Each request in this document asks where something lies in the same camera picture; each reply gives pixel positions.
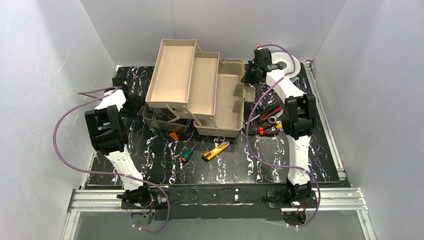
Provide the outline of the translucent brown beige tool box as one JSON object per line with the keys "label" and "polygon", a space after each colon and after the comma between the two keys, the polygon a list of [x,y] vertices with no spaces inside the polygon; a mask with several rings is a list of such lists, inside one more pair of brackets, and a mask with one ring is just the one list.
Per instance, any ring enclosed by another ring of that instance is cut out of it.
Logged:
{"label": "translucent brown beige tool box", "polygon": [[152,129],[235,138],[244,127],[245,103],[256,89],[244,83],[245,64],[202,51],[195,39],[162,39],[142,117]]}

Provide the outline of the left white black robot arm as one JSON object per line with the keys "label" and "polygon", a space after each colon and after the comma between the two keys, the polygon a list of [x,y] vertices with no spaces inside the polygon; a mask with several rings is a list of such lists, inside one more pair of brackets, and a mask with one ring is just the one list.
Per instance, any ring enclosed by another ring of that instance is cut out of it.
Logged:
{"label": "left white black robot arm", "polygon": [[130,156],[129,135],[122,120],[123,117],[139,119],[145,99],[130,94],[127,79],[122,76],[112,78],[112,85],[117,89],[106,90],[99,105],[84,114],[89,138],[93,148],[101,152],[120,174],[124,193],[117,198],[147,208],[152,203],[152,196]]}

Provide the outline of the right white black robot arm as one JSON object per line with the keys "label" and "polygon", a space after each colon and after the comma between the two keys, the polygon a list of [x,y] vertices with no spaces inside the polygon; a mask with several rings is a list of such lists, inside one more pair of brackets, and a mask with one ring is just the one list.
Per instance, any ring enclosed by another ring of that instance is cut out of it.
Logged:
{"label": "right white black robot arm", "polygon": [[267,194],[263,199],[273,204],[289,204],[308,199],[312,195],[315,177],[310,173],[309,144],[316,127],[316,97],[305,93],[290,80],[290,72],[272,62],[269,45],[254,50],[245,76],[248,79],[265,80],[268,92],[274,91],[282,100],[282,130],[289,144],[289,169],[284,192]]}

